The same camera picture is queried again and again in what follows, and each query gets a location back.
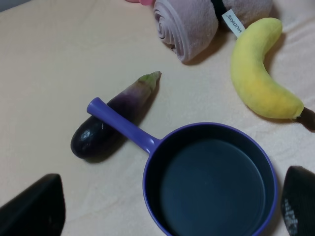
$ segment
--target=bedsheet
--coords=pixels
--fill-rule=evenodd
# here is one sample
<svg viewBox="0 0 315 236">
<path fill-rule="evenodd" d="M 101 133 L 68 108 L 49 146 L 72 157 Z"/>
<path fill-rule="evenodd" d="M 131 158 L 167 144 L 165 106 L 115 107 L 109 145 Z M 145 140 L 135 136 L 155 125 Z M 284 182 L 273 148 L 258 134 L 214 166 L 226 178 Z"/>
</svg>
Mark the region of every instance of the bedsheet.
<svg viewBox="0 0 315 236">
<path fill-rule="evenodd" d="M 265 65 L 315 110 L 315 3 L 274 0 L 282 42 Z M 89 117 L 138 77 L 162 72 L 140 127 L 157 138 L 193 122 L 234 126 L 269 155 L 282 187 L 290 165 L 315 172 L 315 134 L 298 123 L 262 119 L 241 102 L 229 67 L 236 37 L 220 30 L 183 65 L 157 37 L 152 8 L 124 0 L 32 0 L 0 13 L 0 204 L 47 173 L 59 173 L 64 236 L 162 236 L 142 197 L 147 154 L 127 141 L 106 160 L 75 157 L 70 140 Z M 287 236 L 280 212 L 264 232 Z"/>
</svg>

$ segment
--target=eggplant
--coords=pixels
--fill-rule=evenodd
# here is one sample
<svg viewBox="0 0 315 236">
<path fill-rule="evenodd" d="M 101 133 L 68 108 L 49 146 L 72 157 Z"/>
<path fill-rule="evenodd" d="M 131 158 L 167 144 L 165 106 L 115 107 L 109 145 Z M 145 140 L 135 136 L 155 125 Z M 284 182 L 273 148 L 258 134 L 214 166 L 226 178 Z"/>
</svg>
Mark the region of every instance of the eggplant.
<svg viewBox="0 0 315 236">
<path fill-rule="evenodd" d="M 112 98 L 107 105 L 130 122 L 135 122 L 141 109 L 157 87 L 161 72 L 143 75 L 132 85 Z M 90 116 L 75 131 L 71 150 L 81 159 L 100 157 L 124 137 L 111 126 Z"/>
</svg>

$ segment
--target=purple handle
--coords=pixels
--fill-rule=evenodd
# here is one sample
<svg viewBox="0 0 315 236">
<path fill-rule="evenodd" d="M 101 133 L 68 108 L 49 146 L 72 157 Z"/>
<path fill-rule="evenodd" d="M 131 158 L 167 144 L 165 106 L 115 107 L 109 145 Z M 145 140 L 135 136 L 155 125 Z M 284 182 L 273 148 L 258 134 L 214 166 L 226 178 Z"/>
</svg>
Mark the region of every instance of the purple handle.
<svg viewBox="0 0 315 236">
<path fill-rule="evenodd" d="M 136 143 L 148 154 L 152 153 L 160 143 L 159 139 L 151 136 L 138 128 L 130 121 L 123 118 L 109 106 L 107 106 L 99 97 L 94 98 L 88 105 L 87 112 L 92 116 L 99 118 L 106 124 L 112 126 L 121 134 Z"/>
</svg>

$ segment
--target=label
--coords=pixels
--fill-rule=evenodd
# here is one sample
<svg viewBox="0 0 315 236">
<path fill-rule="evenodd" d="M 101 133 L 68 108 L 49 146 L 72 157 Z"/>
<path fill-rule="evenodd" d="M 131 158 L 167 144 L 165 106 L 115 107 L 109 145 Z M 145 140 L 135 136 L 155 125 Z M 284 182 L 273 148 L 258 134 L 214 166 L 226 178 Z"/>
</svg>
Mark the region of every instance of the label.
<svg viewBox="0 0 315 236">
<path fill-rule="evenodd" d="M 228 10 L 222 15 L 224 21 L 226 22 L 227 26 L 233 31 L 236 37 L 239 37 L 244 31 L 245 27 L 231 10 Z"/>
</svg>

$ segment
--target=yellow banana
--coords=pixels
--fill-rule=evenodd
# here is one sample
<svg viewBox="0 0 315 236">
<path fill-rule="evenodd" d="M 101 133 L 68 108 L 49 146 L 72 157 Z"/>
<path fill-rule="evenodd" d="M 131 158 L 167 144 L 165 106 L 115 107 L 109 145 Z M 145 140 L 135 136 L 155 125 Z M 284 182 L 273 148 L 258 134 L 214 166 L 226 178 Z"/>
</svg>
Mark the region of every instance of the yellow banana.
<svg viewBox="0 0 315 236">
<path fill-rule="evenodd" d="M 296 119 L 303 102 L 274 81 L 265 69 L 265 54 L 282 33 L 282 23 L 263 18 L 251 24 L 237 39 L 232 54 L 231 76 L 241 100 L 266 118 Z"/>
</svg>

